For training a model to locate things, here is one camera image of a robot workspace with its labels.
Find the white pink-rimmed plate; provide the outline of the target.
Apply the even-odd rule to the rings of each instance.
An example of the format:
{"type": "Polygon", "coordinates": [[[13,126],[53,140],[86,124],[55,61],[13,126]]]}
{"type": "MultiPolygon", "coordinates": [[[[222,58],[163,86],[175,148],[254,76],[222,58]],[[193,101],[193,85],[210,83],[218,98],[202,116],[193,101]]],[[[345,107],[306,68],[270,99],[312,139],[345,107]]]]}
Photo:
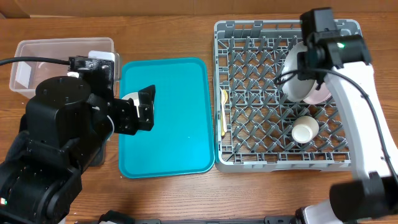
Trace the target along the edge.
{"type": "Polygon", "coordinates": [[[331,97],[331,93],[328,90],[325,83],[322,83],[319,90],[316,89],[317,83],[314,83],[311,92],[307,95],[303,101],[309,105],[317,105],[320,104],[331,97]]]}

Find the clear plastic waste bin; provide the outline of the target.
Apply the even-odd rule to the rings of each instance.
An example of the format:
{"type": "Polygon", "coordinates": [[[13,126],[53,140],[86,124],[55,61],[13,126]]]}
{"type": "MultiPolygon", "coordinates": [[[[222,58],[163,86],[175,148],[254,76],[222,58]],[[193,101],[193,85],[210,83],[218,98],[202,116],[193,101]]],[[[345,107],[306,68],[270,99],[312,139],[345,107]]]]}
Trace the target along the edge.
{"type": "MultiPolygon", "coordinates": [[[[109,37],[23,40],[16,49],[16,57],[45,57],[68,60],[74,56],[89,56],[91,51],[115,52],[109,37]]],[[[52,77],[66,75],[68,67],[47,62],[17,62],[12,64],[10,90],[27,98],[35,95],[37,85],[52,77]]]]}

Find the light grey plate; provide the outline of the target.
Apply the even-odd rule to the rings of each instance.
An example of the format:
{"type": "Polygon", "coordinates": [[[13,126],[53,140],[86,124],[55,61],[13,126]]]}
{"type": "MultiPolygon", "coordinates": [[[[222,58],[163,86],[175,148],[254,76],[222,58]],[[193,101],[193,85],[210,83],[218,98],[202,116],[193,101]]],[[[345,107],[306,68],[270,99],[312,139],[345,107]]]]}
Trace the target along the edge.
{"type": "MultiPolygon", "coordinates": [[[[298,42],[292,47],[285,58],[282,74],[298,69],[297,55],[299,52],[306,51],[307,46],[303,42],[298,42]]],[[[292,79],[284,83],[282,91],[284,94],[287,94],[289,101],[298,102],[309,96],[310,92],[314,89],[314,84],[314,80],[299,80],[298,76],[295,75],[292,79]]]]}

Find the grey dishwasher rack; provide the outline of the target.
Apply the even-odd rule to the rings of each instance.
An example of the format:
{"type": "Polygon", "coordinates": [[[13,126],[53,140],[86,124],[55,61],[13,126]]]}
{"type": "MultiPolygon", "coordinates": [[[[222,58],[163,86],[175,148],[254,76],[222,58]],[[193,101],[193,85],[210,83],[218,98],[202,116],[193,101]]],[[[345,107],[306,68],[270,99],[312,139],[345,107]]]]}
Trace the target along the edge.
{"type": "Polygon", "coordinates": [[[282,87],[294,71],[282,74],[289,51],[303,42],[300,23],[219,21],[214,26],[216,167],[222,172],[277,170],[350,171],[348,142],[331,96],[309,105],[287,99],[282,87]],[[227,132],[221,136],[221,90],[227,132]],[[292,135],[301,116],[316,119],[319,132],[300,144],[292,135]]]}

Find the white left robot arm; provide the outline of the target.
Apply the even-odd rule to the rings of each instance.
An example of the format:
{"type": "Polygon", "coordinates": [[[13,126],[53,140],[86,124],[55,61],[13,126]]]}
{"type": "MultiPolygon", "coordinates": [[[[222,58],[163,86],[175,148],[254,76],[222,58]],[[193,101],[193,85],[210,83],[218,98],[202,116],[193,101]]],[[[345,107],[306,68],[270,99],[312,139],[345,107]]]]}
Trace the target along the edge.
{"type": "Polygon", "coordinates": [[[154,85],[119,99],[115,61],[75,56],[64,65],[67,75],[37,85],[1,164],[2,223],[61,222],[111,135],[154,126],[154,85]]]}

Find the black waste tray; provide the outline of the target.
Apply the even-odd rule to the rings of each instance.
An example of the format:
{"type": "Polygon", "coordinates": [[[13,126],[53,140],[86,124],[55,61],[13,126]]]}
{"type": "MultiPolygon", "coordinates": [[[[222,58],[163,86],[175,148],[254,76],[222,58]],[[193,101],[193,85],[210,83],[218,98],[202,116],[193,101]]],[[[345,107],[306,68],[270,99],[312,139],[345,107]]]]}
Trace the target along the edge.
{"type": "MultiPolygon", "coordinates": [[[[21,133],[23,131],[27,131],[27,133],[29,134],[29,131],[27,129],[27,120],[26,120],[25,115],[22,116],[20,125],[19,125],[19,133],[21,133]]],[[[106,154],[106,142],[104,142],[101,145],[100,149],[98,150],[95,157],[91,161],[90,167],[103,165],[104,160],[105,160],[105,154],[106,154]]]]}

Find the cream plastic cup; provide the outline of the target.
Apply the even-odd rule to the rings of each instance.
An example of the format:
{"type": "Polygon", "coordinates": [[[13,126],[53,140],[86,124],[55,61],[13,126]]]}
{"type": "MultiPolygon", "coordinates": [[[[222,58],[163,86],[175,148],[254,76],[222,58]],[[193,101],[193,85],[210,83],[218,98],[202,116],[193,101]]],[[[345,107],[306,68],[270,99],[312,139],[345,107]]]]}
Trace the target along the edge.
{"type": "Polygon", "coordinates": [[[313,140],[318,132],[319,125],[316,119],[301,116],[294,121],[291,135],[296,142],[305,144],[313,140]]]}

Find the yellow plastic spoon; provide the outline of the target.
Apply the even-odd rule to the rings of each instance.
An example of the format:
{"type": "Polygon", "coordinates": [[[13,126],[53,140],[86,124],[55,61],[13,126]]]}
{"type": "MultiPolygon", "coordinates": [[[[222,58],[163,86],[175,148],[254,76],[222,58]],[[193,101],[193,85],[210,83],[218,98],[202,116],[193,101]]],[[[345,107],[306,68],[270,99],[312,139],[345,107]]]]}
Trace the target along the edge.
{"type": "Polygon", "coordinates": [[[226,124],[226,102],[228,100],[228,93],[226,90],[221,90],[221,136],[223,137],[227,132],[227,124],[226,124]]]}

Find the grey bowl of rice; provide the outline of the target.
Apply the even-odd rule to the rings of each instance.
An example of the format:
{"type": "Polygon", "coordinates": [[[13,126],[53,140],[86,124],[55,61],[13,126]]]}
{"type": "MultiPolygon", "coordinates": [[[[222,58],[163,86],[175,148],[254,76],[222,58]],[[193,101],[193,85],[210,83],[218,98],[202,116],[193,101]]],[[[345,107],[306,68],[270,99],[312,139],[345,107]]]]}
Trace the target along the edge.
{"type": "Polygon", "coordinates": [[[138,91],[138,92],[132,92],[129,94],[126,94],[124,97],[122,97],[123,100],[132,100],[134,103],[134,106],[136,107],[136,112],[137,116],[140,117],[139,115],[139,107],[142,105],[149,105],[152,107],[152,112],[154,112],[154,101],[152,99],[153,94],[150,92],[143,92],[143,91],[138,91]]]}

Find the teal plastic tray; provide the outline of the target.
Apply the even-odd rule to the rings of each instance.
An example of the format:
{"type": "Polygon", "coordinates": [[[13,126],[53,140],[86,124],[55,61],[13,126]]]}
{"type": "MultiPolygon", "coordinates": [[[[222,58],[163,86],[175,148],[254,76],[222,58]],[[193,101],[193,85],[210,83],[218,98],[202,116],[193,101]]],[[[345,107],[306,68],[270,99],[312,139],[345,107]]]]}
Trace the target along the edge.
{"type": "Polygon", "coordinates": [[[215,163],[208,73],[200,58],[129,62],[119,95],[155,86],[151,131],[119,135],[119,170],[130,179],[199,174],[215,163]]]}

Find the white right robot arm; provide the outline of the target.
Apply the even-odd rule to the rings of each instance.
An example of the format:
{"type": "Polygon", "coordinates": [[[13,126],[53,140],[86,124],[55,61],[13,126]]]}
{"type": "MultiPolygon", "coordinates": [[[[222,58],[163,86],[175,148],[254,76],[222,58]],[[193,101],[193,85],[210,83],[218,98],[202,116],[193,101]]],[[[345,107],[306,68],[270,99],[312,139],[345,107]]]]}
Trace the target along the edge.
{"type": "Polygon", "coordinates": [[[300,79],[330,91],[340,114],[354,179],[332,185],[328,200],[297,210],[300,223],[356,223],[397,214],[397,146],[377,96],[372,59],[361,35],[340,34],[331,8],[300,16],[307,51],[300,79]]]}

